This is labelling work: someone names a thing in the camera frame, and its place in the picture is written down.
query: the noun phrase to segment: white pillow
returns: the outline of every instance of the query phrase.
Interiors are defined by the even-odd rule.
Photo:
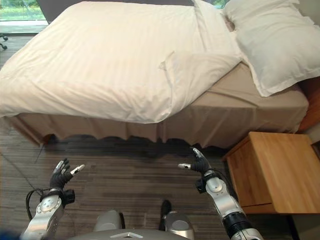
[[[320,28],[296,8],[252,17],[237,31],[237,41],[263,97],[320,76]]]
[[[299,0],[231,0],[224,7],[224,14],[239,29],[252,17],[278,7],[288,7]]]

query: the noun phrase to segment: bed frame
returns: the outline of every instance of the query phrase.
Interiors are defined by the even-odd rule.
[[[320,76],[304,80],[299,86],[309,101],[308,111],[298,130],[301,133],[320,123]]]

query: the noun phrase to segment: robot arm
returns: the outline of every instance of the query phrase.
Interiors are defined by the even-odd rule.
[[[63,190],[64,186],[85,165],[77,166],[71,172],[68,171],[69,167],[67,159],[60,161],[55,167],[49,182],[49,192],[41,196],[35,216],[32,218],[30,211],[28,211],[30,223],[20,236],[22,240],[43,240],[55,235],[65,206],[75,201],[75,192]]]
[[[207,192],[213,199],[214,207],[231,240],[263,240],[258,230],[252,227],[241,206],[228,192],[226,183],[211,169],[208,160],[196,148],[192,148],[196,157],[193,164],[182,163],[178,166],[201,173],[196,187],[200,193]]]

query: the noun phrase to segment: wooden nightstand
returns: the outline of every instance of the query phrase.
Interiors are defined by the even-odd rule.
[[[320,161],[307,135],[250,132],[223,159],[247,214],[320,213]]]

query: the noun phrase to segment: window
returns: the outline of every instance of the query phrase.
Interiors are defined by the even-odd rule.
[[[37,0],[0,0],[0,21],[45,20]]]
[[[205,1],[208,3],[211,3],[217,9],[223,9],[229,0],[205,0]]]

